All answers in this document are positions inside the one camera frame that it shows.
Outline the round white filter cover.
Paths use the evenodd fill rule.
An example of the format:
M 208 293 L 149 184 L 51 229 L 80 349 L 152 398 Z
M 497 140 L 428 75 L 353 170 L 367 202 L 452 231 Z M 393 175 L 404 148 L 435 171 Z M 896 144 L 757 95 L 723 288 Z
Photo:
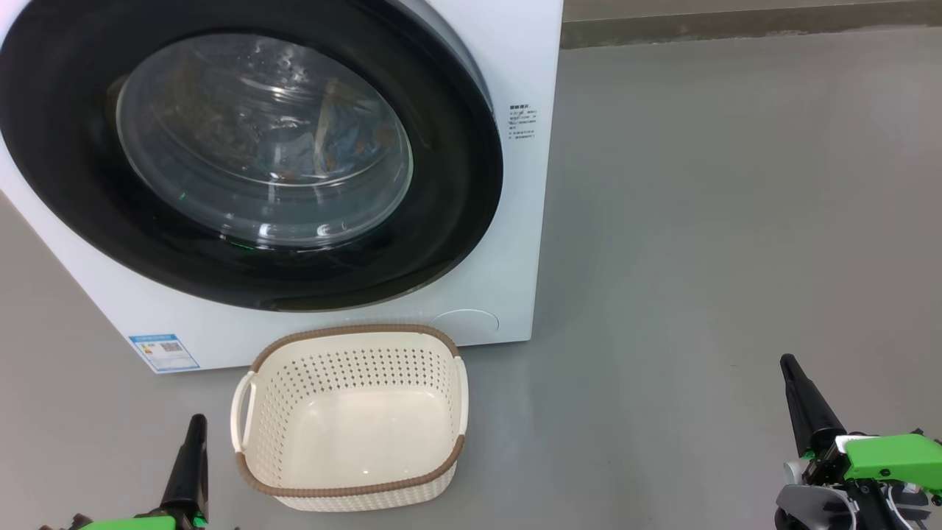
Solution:
M 428 325 L 449 336 L 458 346 L 493 345 L 498 342 L 499 321 L 485 310 L 451 310 L 433 318 Z

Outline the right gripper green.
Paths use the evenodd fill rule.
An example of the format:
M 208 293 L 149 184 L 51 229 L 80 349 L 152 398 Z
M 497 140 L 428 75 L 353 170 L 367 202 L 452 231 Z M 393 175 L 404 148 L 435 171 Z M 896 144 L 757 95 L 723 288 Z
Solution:
M 780 368 L 800 456 L 785 463 L 785 486 L 845 491 L 857 506 L 857 530 L 928 530 L 933 515 L 942 517 L 942 442 L 919 431 L 846 435 L 795 356 L 781 356 Z

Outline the blue energy label sticker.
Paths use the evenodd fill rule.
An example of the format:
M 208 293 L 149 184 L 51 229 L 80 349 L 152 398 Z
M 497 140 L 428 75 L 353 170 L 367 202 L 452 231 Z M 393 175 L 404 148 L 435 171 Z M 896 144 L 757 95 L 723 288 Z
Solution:
M 201 369 L 175 334 L 128 336 L 128 339 L 138 355 L 156 373 Z

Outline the small text label sticker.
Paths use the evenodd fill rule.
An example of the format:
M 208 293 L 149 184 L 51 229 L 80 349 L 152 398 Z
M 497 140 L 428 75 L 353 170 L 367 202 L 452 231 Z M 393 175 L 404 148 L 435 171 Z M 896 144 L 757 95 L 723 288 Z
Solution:
M 532 104 L 509 105 L 506 131 L 509 141 L 534 138 L 538 127 L 538 110 Z

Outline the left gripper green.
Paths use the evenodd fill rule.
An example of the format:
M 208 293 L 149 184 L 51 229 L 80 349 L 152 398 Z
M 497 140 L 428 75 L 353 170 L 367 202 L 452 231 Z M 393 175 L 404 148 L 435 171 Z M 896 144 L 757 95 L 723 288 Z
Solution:
M 75 514 L 68 528 L 40 530 L 208 530 L 208 420 L 195 414 L 177 452 L 160 509 L 124 519 Z

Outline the white front-load washing machine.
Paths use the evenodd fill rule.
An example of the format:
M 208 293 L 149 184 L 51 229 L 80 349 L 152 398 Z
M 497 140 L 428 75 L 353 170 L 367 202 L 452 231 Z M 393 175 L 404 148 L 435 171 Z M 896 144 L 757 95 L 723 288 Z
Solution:
M 283 336 L 356 325 L 430 328 L 433 318 L 461 309 L 496 316 L 498 343 L 529 340 L 563 0 L 403 1 L 426 4 L 467 48 L 486 85 L 503 148 L 503 187 L 490 227 L 461 263 L 426 286 L 339 310 L 276 312 L 219 304 L 145 278 L 83 241 L 28 190 L 1 134 L 0 190 L 132 349 L 128 336 L 175 334 L 199 370 L 250 366 Z M 0 0 L 0 43 L 14 7 L 24 4 Z M 509 141 L 509 105 L 528 103 L 539 112 L 537 133 Z

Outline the black round glass washer door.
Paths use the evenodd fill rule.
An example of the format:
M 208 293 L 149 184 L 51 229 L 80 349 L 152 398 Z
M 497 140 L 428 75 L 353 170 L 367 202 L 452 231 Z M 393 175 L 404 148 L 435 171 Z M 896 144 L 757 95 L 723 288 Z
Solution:
M 415 291 L 461 263 L 495 217 L 503 148 L 480 70 L 426 4 L 403 0 L 26 0 L 0 43 L 0 134 L 44 207 L 108 258 L 182 293 L 276 312 Z M 413 154 L 384 222 L 333 246 L 227 237 L 162 200 L 127 160 L 116 104 L 132 70 L 202 35 L 309 47 L 393 107 Z

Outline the cream laundry basket brown rim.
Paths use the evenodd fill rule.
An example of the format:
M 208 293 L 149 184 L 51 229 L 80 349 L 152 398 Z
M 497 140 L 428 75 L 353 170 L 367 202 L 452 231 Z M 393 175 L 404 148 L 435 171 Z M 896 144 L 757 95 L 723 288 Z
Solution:
M 454 477 L 469 419 L 456 343 L 426 325 L 283 336 L 238 383 L 231 442 L 243 479 L 299 511 L 396 509 Z

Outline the blue garment with white lining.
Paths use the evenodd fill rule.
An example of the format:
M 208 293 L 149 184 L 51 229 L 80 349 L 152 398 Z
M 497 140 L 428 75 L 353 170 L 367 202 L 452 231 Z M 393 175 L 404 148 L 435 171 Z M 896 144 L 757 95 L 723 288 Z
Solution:
M 396 117 L 383 105 L 337 104 L 327 116 L 322 161 L 331 177 L 347 177 L 375 165 L 397 140 Z

